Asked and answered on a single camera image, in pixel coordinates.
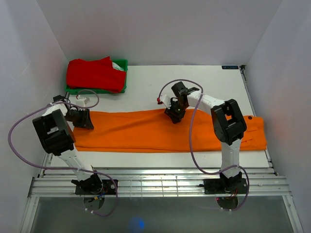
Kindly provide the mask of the orange trousers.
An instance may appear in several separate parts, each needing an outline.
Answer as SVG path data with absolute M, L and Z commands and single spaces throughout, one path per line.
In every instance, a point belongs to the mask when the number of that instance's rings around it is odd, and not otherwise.
M 212 118 L 192 109 L 182 121 L 173 124 L 163 109 L 136 112 L 90 112 L 93 130 L 74 128 L 78 151 L 177 153 L 189 152 L 189 138 L 194 151 L 220 151 Z

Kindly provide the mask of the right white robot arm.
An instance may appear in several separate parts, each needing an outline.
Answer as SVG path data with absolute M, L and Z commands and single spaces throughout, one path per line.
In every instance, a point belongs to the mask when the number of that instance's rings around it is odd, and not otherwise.
M 157 103 L 165 105 L 165 114 L 174 124 L 181 122 L 188 107 L 194 108 L 194 114 L 201 110 L 211 116 L 214 134 L 221 143 L 222 164 L 217 172 L 219 178 L 204 182 L 205 192 L 230 193 L 246 188 L 239 153 L 247 125 L 238 103 L 234 99 L 220 100 L 209 96 L 199 84 L 187 88 L 183 82 L 183 79 L 173 80 L 174 97 L 159 94 Z

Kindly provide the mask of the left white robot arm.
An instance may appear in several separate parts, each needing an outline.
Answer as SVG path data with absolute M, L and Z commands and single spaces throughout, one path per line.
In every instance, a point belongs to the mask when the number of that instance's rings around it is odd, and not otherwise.
M 79 107 L 70 109 L 64 102 L 68 102 L 64 96 L 55 96 L 52 106 L 42 116 L 33 119 L 35 131 L 46 153 L 59 157 L 74 168 L 76 179 L 72 183 L 87 193 L 98 194 L 103 190 L 103 182 L 92 172 L 92 166 L 84 163 L 78 155 L 75 136 L 69 126 L 71 122 L 76 128 L 93 130 L 90 112 Z

